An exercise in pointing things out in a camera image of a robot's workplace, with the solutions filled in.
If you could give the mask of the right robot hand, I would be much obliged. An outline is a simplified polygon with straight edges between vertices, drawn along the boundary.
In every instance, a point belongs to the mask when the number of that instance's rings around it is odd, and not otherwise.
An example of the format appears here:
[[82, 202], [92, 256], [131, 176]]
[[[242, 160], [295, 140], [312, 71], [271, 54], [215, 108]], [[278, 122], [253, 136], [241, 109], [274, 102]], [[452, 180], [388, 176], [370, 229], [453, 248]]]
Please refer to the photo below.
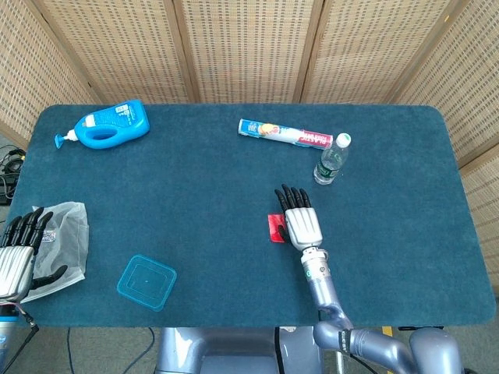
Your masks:
[[285, 219], [285, 225], [278, 225], [281, 238], [300, 252], [319, 248], [323, 235], [307, 192], [282, 184], [281, 189], [275, 189], [274, 193]]

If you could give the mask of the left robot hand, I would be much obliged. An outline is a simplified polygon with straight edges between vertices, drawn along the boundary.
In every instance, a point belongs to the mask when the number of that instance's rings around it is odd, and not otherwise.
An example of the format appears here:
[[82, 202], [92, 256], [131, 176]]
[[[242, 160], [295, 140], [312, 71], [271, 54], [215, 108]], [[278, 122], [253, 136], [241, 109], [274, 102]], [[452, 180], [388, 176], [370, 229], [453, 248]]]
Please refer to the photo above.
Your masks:
[[53, 284], [67, 271], [66, 265], [54, 273], [35, 278], [34, 266], [44, 230], [53, 213], [42, 207], [13, 218], [1, 237], [1, 305], [21, 302], [30, 291]]

